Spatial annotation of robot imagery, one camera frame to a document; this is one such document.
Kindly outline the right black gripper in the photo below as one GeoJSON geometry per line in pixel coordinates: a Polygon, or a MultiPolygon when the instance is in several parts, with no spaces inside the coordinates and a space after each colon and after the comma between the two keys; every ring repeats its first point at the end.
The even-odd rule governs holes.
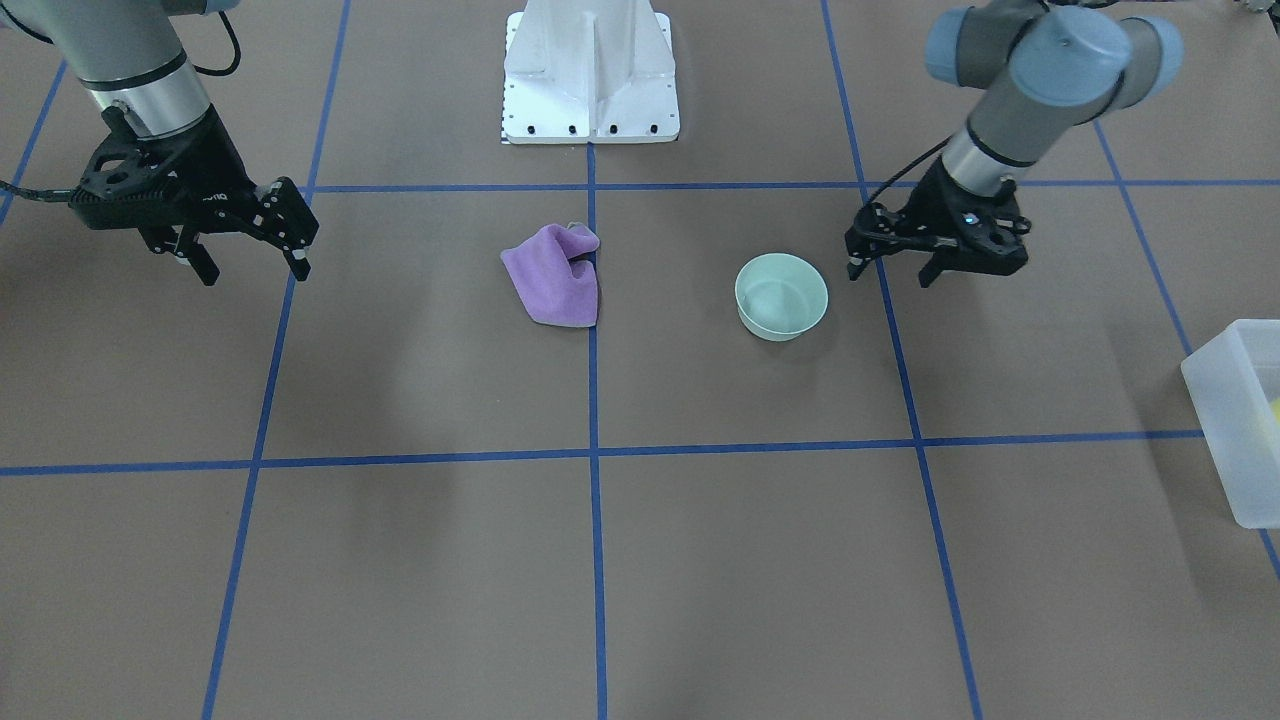
{"type": "MultiPolygon", "coordinates": [[[[248,177],[215,108],[186,129],[152,138],[136,136],[118,105],[101,117],[110,133],[68,201],[87,227],[239,232],[284,251],[296,282],[308,278],[316,217],[291,178],[257,184],[248,177]]],[[[186,260],[204,286],[216,284],[220,269],[201,242],[188,243],[186,260]]]]}

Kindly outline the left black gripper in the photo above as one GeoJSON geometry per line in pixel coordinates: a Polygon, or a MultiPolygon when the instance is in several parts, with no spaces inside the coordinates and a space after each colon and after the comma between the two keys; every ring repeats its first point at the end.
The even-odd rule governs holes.
{"type": "Polygon", "coordinates": [[[1020,211],[1016,191],[1014,179],[1001,179],[992,197],[970,193],[937,160],[900,210],[887,209],[874,193],[846,231],[849,281],[856,282],[876,259],[904,251],[931,256],[918,273],[924,290],[946,272],[1019,272],[1029,260],[1023,237],[1030,220],[1020,211]]]}

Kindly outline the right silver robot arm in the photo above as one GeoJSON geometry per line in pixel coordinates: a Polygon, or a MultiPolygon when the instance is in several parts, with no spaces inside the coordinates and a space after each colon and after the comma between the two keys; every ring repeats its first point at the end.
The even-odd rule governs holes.
{"type": "Polygon", "coordinates": [[[211,286],[205,234],[242,233],[282,252],[297,281],[319,223],[296,183],[255,183],[175,32],[175,15],[224,15],[229,1],[5,1],[3,24],[50,44],[95,100],[108,137],[68,190],[4,183],[68,206],[95,231],[134,229],[211,286]]]}

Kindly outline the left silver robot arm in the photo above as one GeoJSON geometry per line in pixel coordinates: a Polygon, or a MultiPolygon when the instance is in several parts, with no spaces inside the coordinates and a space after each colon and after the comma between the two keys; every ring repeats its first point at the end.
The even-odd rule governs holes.
{"type": "Polygon", "coordinates": [[[924,252],[922,287],[950,272],[1011,275],[1029,254],[1018,188],[1073,127],[1133,108],[1174,82],[1185,44],[1171,20],[1114,19],[1101,3],[992,1],[931,27],[931,77],[982,97],[963,126],[923,152],[899,210],[870,196],[846,231],[847,275],[877,259],[924,252]]]}

